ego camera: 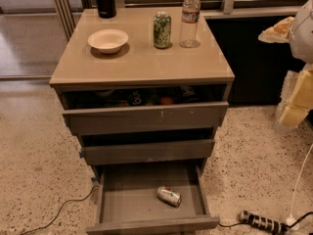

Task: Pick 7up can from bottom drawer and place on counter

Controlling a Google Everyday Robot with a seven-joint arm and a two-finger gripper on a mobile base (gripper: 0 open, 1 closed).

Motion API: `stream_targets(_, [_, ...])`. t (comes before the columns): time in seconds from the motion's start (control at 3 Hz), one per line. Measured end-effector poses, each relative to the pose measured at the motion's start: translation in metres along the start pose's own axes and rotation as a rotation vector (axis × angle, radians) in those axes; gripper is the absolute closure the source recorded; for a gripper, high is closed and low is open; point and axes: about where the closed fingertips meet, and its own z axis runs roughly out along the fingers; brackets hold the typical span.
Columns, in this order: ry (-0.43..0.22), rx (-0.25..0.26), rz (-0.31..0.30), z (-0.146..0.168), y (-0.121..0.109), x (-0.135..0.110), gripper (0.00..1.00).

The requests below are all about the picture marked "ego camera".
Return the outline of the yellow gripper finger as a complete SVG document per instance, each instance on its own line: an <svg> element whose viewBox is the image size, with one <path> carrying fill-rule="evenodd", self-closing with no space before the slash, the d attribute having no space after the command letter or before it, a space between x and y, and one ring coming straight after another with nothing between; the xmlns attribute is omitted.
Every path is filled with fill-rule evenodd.
<svg viewBox="0 0 313 235"><path fill-rule="evenodd" d="M291 26L294 17L287 17L273 26L263 30L258 35L258 40L265 43L289 43Z"/></svg>
<svg viewBox="0 0 313 235"><path fill-rule="evenodd" d="M284 79L281 102L276 110L276 128L297 128L313 109L313 72L289 70Z"/></svg>

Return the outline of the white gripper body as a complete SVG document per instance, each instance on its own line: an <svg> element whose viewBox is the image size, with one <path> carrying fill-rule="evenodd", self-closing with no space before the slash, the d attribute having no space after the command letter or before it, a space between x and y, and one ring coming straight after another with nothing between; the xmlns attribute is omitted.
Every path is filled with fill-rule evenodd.
<svg viewBox="0 0 313 235"><path fill-rule="evenodd" d="M295 58L313 63L313 0L297 11L291 25L290 46Z"/></svg>

